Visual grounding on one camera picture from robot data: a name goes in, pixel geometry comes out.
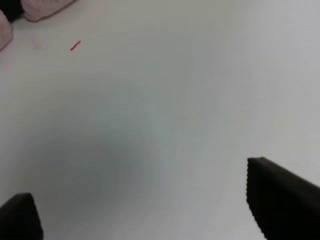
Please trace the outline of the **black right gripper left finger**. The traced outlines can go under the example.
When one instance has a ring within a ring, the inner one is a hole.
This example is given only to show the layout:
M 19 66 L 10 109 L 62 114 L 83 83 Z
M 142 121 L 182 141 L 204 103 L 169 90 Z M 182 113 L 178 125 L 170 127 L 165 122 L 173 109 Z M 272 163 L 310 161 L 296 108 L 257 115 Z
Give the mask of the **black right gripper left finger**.
M 44 231 L 31 193 L 18 193 L 0 207 L 0 240 L 43 240 Z

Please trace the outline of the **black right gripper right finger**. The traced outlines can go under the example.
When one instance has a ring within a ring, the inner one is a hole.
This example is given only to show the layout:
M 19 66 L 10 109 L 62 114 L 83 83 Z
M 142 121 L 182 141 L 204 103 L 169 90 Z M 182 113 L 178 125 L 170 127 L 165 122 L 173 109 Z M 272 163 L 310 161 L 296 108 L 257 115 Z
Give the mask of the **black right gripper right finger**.
M 267 158 L 247 160 L 246 202 L 267 240 L 320 238 L 320 188 Z

